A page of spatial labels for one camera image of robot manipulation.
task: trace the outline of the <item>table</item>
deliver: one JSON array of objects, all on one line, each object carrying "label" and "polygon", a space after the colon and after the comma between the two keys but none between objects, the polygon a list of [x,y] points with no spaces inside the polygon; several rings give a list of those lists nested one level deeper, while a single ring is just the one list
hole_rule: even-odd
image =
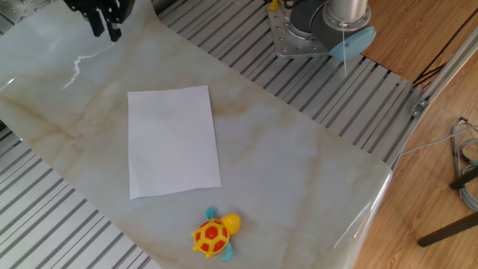
[{"label": "table", "polygon": [[[352,266],[390,168],[164,27],[147,1],[123,29],[112,46],[54,3],[9,31],[1,119],[164,268]],[[125,93],[198,84],[223,186],[130,201]],[[226,263],[191,250],[210,205],[243,215]]]}]

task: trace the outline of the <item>sheet of paper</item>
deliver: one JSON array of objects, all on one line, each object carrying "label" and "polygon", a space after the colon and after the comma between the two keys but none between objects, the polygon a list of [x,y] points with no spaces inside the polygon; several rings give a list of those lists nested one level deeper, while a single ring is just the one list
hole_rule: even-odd
[{"label": "sheet of paper", "polygon": [[220,187],[207,86],[128,93],[129,199]]}]

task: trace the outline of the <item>toy turtle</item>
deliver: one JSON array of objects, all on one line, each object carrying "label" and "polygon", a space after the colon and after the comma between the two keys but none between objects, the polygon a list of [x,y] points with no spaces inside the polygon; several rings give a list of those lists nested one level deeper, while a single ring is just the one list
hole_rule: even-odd
[{"label": "toy turtle", "polygon": [[227,214],[220,220],[213,218],[217,208],[212,207],[206,211],[206,222],[197,227],[196,231],[191,235],[194,237],[193,250],[200,250],[206,254],[209,259],[224,248],[226,253],[223,255],[223,261],[227,261],[234,253],[232,251],[229,237],[239,231],[241,220],[239,215],[235,213]]}]

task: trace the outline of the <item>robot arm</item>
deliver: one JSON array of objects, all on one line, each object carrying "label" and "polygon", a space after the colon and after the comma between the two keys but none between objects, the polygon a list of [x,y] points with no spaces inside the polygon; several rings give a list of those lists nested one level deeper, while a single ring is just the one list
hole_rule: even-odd
[{"label": "robot arm", "polygon": [[268,14],[277,54],[283,58],[331,55],[348,60],[376,35],[367,0],[273,0]]},{"label": "robot arm", "polygon": [[131,14],[134,0],[64,0],[72,11],[79,11],[91,25],[95,37],[105,31],[100,12],[106,22],[111,41],[121,37],[120,24]]}]

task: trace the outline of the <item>white cable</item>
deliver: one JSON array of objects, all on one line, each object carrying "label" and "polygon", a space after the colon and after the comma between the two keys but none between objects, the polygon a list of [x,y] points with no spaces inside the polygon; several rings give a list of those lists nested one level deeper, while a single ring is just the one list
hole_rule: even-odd
[{"label": "white cable", "polygon": [[[453,135],[457,135],[458,133],[461,132],[461,131],[457,132],[456,130],[458,130],[458,127],[463,123],[466,123],[466,122],[464,120],[460,120],[455,124],[455,126],[453,127]],[[453,146],[453,154],[455,155],[456,178],[459,178],[460,176],[468,172],[470,168],[473,168],[475,166],[470,164],[462,170],[460,167],[460,154],[459,154],[459,147],[456,142],[456,136],[451,138],[451,142]],[[462,198],[465,205],[467,205],[469,208],[473,209],[474,211],[478,211],[478,200],[473,196],[473,194],[470,193],[470,191],[466,187],[466,184],[463,185],[463,187],[461,187],[458,190],[458,192],[460,193],[460,197]]]},{"label": "white cable", "polygon": [[455,137],[455,136],[461,134],[462,132],[466,132],[466,131],[469,131],[469,130],[471,130],[471,129],[478,129],[478,126],[470,126],[470,127],[465,128],[465,129],[463,129],[463,130],[461,130],[461,131],[458,131],[458,132],[456,132],[456,133],[450,134],[450,135],[448,135],[447,137],[443,137],[443,138],[440,139],[440,140],[433,141],[433,142],[430,142],[430,143],[426,143],[426,144],[421,145],[421,146],[417,146],[417,147],[415,147],[415,148],[413,148],[413,149],[410,149],[410,150],[407,150],[407,151],[405,151],[405,152],[402,152],[402,155],[409,154],[410,152],[414,152],[415,150],[424,148],[424,147],[426,147],[426,146],[431,146],[431,145],[435,145],[435,144],[437,144],[437,143],[441,143],[441,142],[443,142],[443,141],[446,141],[446,140],[449,139],[449,138]]},{"label": "white cable", "polygon": [[345,70],[345,77],[347,77],[347,60],[345,60],[345,30],[344,25],[342,25],[342,48],[344,49],[344,70]]}]

